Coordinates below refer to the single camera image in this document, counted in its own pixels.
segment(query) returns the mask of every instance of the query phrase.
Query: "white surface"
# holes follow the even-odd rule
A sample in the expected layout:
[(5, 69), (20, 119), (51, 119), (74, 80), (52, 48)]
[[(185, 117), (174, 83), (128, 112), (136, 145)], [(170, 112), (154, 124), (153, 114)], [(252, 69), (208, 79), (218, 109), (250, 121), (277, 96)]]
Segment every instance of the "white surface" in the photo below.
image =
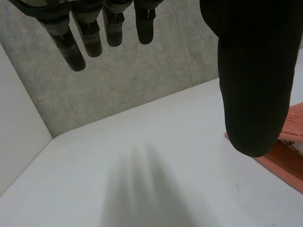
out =
[(302, 226), (303, 196), (224, 133), (218, 80), (68, 132), (0, 198), (0, 225)]
[(51, 140), (0, 45), (0, 196)]

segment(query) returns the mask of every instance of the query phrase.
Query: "gray concrete surface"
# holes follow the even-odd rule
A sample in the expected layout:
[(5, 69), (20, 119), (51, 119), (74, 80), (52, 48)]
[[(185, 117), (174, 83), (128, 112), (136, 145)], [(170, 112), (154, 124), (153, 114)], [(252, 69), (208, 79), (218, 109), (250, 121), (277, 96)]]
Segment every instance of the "gray concrete surface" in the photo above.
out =
[(198, 0), (165, 0), (157, 8), (154, 41), (139, 44), (133, 5), (125, 11), (124, 41), (103, 53), (85, 53), (73, 72), (33, 18), (0, 0), (0, 42), (53, 137), (152, 100), (207, 82), (217, 75), (217, 37), (204, 23)]

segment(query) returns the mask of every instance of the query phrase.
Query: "white table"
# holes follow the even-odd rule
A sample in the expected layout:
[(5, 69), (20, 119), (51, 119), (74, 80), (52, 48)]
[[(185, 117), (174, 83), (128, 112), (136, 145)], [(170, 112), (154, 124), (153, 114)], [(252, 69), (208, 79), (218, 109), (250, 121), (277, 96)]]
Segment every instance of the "white table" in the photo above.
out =
[[(299, 58), (292, 104), (303, 101)], [(302, 226), (303, 195), (224, 133), (217, 79), (70, 131), (0, 198), (0, 226)]]

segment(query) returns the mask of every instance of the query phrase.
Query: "concrete wall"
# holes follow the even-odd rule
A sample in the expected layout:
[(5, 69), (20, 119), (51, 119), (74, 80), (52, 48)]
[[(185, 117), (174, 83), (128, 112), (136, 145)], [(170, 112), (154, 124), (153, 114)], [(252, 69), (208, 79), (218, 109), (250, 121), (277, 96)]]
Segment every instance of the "concrete wall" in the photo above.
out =
[(155, 37), (139, 44), (133, 5), (125, 11), (123, 43), (109, 47), (99, 15), (103, 53), (69, 69), (45, 29), (7, 0), (0, 4), (0, 43), (50, 133), (66, 131), (217, 78), (217, 37), (202, 19), (199, 0), (164, 0)]
[(0, 195), (51, 140), (0, 45)]

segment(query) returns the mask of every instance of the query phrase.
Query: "white wall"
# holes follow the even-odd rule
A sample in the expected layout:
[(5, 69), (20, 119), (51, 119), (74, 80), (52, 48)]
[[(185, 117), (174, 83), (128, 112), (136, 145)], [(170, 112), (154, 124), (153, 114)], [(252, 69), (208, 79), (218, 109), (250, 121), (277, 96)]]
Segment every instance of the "white wall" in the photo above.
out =
[(0, 44), (0, 196), (51, 140)]

